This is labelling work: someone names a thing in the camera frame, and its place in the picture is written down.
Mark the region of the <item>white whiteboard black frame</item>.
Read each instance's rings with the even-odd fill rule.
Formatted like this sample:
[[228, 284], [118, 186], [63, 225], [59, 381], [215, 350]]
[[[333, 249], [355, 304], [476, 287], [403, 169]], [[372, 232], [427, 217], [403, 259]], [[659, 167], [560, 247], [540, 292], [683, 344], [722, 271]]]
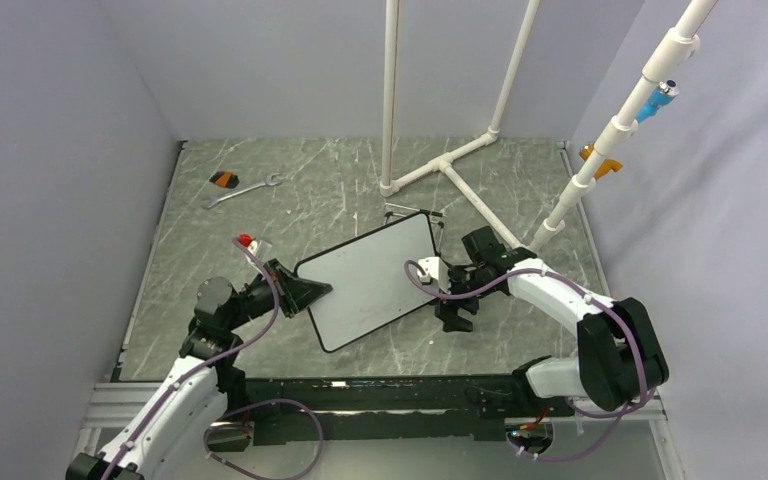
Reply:
[[436, 253], [429, 215], [415, 212], [299, 261], [296, 276], [333, 286], [308, 308], [321, 349], [333, 353], [429, 304], [404, 264]]

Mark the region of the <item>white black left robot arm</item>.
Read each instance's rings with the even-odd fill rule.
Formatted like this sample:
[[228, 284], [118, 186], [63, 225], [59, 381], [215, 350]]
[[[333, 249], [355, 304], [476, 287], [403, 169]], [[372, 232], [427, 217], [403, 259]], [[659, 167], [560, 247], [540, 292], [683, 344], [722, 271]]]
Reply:
[[188, 334], [169, 373], [128, 425], [96, 454], [79, 453], [68, 479], [159, 479], [174, 456], [204, 440], [211, 424], [254, 407], [238, 353], [253, 345], [235, 329], [269, 315], [292, 317], [332, 292], [328, 283], [295, 276], [278, 260], [255, 264], [254, 280], [236, 289], [217, 276], [197, 291]]

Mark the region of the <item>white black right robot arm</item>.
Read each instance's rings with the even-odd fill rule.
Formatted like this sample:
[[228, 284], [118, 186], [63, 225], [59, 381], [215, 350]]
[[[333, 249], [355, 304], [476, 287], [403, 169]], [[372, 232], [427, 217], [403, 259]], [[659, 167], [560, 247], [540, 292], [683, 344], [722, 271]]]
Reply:
[[544, 356], [513, 373], [511, 401], [534, 415], [549, 400], [584, 398], [605, 412], [642, 401], [669, 378], [669, 367], [639, 300], [597, 294], [559, 274], [524, 248], [509, 249], [490, 227], [465, 235], [465, 265], [426, 257], [416, 268], [423, 286], [436, 287], [435, 315], [446, 332], [469, 332], [481, 299], [499, 292], [522, 300], [570, 332], [573, 357]]

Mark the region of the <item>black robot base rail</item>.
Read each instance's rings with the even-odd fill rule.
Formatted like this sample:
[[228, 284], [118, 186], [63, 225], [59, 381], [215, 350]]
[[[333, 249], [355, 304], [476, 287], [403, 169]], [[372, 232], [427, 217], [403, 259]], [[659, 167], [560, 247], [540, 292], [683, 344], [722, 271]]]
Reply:
[[250, 422], [257, 446], [318, 437], [503, 441], [521, 424], [573, 415], [562, 398], [537, 397], [521, 373], [239, 379], [221, 413]]

